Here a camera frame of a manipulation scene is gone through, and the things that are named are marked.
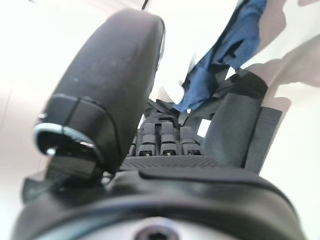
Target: blue cloth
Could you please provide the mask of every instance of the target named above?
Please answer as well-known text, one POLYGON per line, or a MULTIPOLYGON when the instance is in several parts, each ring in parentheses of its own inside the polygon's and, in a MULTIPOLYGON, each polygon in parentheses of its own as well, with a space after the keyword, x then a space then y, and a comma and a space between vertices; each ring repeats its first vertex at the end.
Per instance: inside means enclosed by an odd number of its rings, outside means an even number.
POLYGON ((186 76, 184 96, 173 105, 175 109, 184 112, 198 108, 218 88, 216 73, 228 67, 237 70, 254 55, 260 43, 259 20, 266 4, 267 0, 247 0, 239 6, 217 43, 186 76))

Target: blue fabric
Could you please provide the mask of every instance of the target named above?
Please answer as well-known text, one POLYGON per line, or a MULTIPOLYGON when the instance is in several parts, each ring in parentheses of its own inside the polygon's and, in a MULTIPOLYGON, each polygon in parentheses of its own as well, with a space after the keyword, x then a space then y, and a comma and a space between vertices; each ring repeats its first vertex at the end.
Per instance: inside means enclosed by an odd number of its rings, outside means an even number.
POLYGON ((184 96, 173 105, 175 109, 184 112, 198 108, 218 88, 217 72, 229 66, 237 70, 254 55, 260 43, 259 20, 266 4, 267 0, 247 0, 235 11, 217 43, 186 76, 184 96))

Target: black plastic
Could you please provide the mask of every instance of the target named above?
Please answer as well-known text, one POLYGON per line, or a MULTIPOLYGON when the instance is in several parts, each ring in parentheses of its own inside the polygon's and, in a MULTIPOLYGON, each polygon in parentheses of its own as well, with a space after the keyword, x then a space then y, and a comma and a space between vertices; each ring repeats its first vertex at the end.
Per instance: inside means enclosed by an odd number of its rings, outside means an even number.
POLYGON ((39 150, 47 154, 49 148, 59 147, 63 135, 93 147, 101 167, 115 173, 145 110, 164 33, 160 17, 132 9, 102 24, 72 61, 40 115, 34 128, 39 150))

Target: black fabric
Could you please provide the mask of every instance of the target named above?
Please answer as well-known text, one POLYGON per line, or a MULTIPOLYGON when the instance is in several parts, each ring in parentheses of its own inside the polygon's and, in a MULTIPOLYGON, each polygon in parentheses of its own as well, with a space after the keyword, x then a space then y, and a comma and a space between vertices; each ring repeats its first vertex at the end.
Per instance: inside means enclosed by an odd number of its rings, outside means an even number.
POLYGON ((203 170, 225 167, 225 164, 212 157, 202 155, 134 156, 126 157, 120 170, 133 171, 142 168, 194 168, 203 170))
MULTIPOLYGON (((281 115, 278 110, 261 107, 267 88, 260 77, 240 69, 227 80, 220 80, 212 97, 190 114, 178 112, 171 102, 149 100, 141 128, 154 123, 160 131, 161 123, 172 122, 177 155, 181 155, 188 151, 182 151, 179 131, 181 127, 191 127, 189 135, 201 146, 200 154, 226 166, 259 174, 281 115), (202 119, 211 120, 205 138, 197 135, 202 119)), ((156 155, 161 154, 160 134, 156 155)), ((197 149, 195 146, 190 152, 197 154, 197 149)))
POLYGON ((250 142, 244 168, 259 173, 282 112, 262 107, 250 142))
POLYGON ((267 85, 246 72, 226 94, 213 116, 203 143, 204 155, 240 168, 245 161, 252 132, 260 113, 267 85))

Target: grey fabric panel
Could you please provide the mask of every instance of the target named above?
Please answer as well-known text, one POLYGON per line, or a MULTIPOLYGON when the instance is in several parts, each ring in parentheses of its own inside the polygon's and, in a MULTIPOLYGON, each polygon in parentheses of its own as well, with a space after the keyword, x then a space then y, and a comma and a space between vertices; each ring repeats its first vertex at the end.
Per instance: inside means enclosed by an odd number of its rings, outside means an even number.
POLYGON ((248 149, 244 168, 259 174, 282 112, 262 107, 248 149))
POLYGON ((262 98, 228 93, 213 116, 203 154, 230 167, 242 166, 260 112, 262 98))

